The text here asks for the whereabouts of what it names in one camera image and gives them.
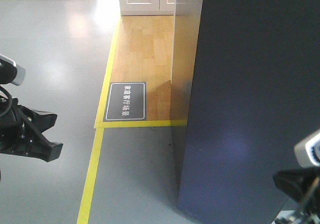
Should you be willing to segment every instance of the wood plank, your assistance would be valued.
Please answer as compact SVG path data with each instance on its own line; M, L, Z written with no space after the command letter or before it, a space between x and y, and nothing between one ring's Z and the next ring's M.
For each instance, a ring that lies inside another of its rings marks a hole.
M147 83L147 120L170 119L173 16L123 16L112 82Z

